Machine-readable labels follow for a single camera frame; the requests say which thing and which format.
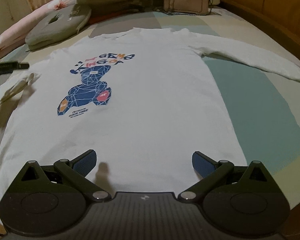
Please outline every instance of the shirt sleeve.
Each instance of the shirt sleeve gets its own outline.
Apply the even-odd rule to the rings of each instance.
[[[217,54],[263,71],[276,73],[300,82],[300,68],[279,55],[242,41],[213,35],[191,33],[187,29],[175,32],[187,46],[199,55]]]

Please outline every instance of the mattress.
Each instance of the mattress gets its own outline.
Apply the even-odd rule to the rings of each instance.
[[[60,44],[31,52],[23,61],[32,65],[55,49],[69,47],[87,35],[119,33],[133,27],[176,31],[187,28],[195,33],[231,38],[272,51],[300,66],[297,58],[269,36],[221,8],[214,8],[208,16],[146,12],[113,18]],[[300,203],[300,83],[222,57],[203,57],[202,60],[220,90],[247,163],[262,161],[293,208]],[[19,97],[13,98],[5,114],[0,110],[1,138],[8,113],[16,107]]]

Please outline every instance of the wooden headboard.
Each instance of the wooden headboard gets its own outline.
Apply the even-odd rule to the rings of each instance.
[[[221,0],[300,59],[300,0]]]

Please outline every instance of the gray cushion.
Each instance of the gray cushion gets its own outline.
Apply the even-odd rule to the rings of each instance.
[[[40,49],[63,41],[85,26],[91,15],[87,5],[71,5],[50,13],[26,36],[30,50]]]

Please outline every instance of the bed sheet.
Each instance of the bed sheet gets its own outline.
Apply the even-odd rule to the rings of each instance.
[[[29,53],[34,64],[55,49],[71,46],[80,38],[139,28],[189,29],[244,41],[268,49],[300,66],[300,61],[242,18],[221,8],[208,16],[168,16],[158,12],[126,15],[94,25],[60,44]],[[203,57],[228,109],[247,162],[262,161],[290,207],[300,202],[300,83],[221,57]]]

